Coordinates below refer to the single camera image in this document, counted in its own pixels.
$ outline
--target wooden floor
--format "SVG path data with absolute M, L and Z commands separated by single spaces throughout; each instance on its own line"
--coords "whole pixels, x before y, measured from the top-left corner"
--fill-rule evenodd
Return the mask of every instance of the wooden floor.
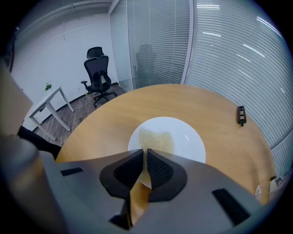
M 110 92 L 116 92 L 117 95 L 122 95 L 126 91 L 120 88 L 118 85 L 113 85 L 110 87 L 110 89 L 107 91 Z M 69 135 L 73 132 L 73 130 L 88 116 L 90 115 L 95 109 L 99 108 L 103 104 L 107 102 L 106 99 L 102 98 L 97 103 L 97 108 L 93 106 L 94 99 L 93 96 L 95 94 L 92 93 L 90 95 L 87 95 L 75 102 L 73 102 L 72 108 L 74 109 L 74 112 L 72 112 L 68 106 L 63 108 L 58 112 L 58 115 L 63 119 L 63 121 L 71 128 L 71 131 L 68 132 L 64 127 L 61 126 L 61 124 L 54 118 L 50 117 L 47 121 L 43 123 L 43 127 L 51 134 L 53 134 L 56 137 L 56 140 L 53 141 L 51 138 L 49 138 L 45 133 L 43 133 L 40 129 L 37 128 L 35 133 L 45 140 L 47 140 L 50 143 L 63 146 L 66 139 L 69 137 Z M 115 95 L 109 95 L 107 96 L 109 100 L 115 98 Z

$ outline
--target white desk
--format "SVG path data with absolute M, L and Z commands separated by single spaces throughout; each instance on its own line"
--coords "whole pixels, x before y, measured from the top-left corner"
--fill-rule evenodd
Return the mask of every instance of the white desk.
M 48 96 L 44 97 L 39 104 L 37 104 L 36 106 L 33 107 L 33 109 L 31 110 L 30 114 L 28 115 L 28 117 L 44 132 L 46 133 L 52 140 L 56 140 L 56 137 L 53 136 L 52 134 L 48 133 L 47 130 L 45 130 L 43 128 L 43 126 L 36 120 L 36 118 L 34 117 L 35 114 L 37 114 L 38 111 L 40 111 L 41 109 L 43 109 L 44 107 L 47 107 L 49 109 L 49 111 L 52 113 L 52 115 L 58 120 L 58 122 L 65 127 L 65 129 L 69 132 L 71 129 L 70 127 L 67 126 L 66 123 L 63 122 L 63 120 L 60 118 L 60 116 L 58 115 L 57 111 L 54 109 L 54 107 L 52 106 L 52 104 L 50 103 L 50 101 L 52 100 L 52 98 L 55 96 L 56 93 L 58 93 L 60 91 L 62 97 L 64 98 L 64 100 L 66 101 L 67 105 L 69 106 L 69 108 L 71 109 L 72 112 L 74 112 L 71 104 L 69 103 L 69 101 L 67 100 L 66 96 L 64 95 L 63 90 L 61 89 L 61 86 L 59 86 L 58 88 L 56 88 L 54 91 L 52 91 Z

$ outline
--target black mesh office chair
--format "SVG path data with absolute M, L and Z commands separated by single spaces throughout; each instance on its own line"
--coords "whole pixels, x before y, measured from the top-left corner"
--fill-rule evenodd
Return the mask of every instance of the black mesh office chair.
M 106 100 L 109 101 L 109 99 L 106 97 L 108 95 L 114 94 L 117 96 L 115 92 L 113 93 L 107 93 L 106 91 L 111 86 L 111 79 L 108 77 L 108 62 L 109 57 L 108 56 L 102 56 L 99 58 L 91 58 L 84 62 L 84 66 L 87 70 L 87 73 L 90 77 L 91 85 L 87 86 L 87 81 L 82 81 L 81 83 L 84 84 L 86 90 L 89 93 L 97 92 L 97 95 L 94 97 L 94 104 L 93 106 L 96 108 L 96 103 L 103 97 Z
M 93 47 L 93 48 L 90 48 L 88 51 L 87 51 L 87 59 L 91 59 L 91 58 L 98 58 L 98 57 L 101 57 L 101 56 L 104 56 L 105 54 L 103 53 L 103 50 L 102 50 L 102 47 Z

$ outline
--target round wooden table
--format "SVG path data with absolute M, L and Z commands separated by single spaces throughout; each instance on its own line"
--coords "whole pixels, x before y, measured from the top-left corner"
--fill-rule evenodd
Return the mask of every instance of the round wooden table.
M 200 135 L 206 163 L 219 169 L 254 194 L 259 184 L 275 175 L 265 137 L 246 114 L 237 123 L 237 105 L 225 97 L 188 85 L 154 85 L 125 93 L 89 115 L 63 145 L 57 162 L 105 157 L 127 151 L 133 131 L 160 116 L 180 119 Z M 133 223 L 147 207 L 150 189 L 136 183 L 132 189 Z

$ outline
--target chair headrest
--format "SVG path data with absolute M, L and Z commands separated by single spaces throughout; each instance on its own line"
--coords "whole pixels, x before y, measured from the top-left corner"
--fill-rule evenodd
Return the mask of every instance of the chair headrest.
M 94 58 L 94 57 L 101 57 L 101 56 L 104 56 L 104 53 L 102 51 L 102 47 L 99 47 L 99 46 L 93 47 L 87 51 L 87 58 L 89 58 L 89 59 Z

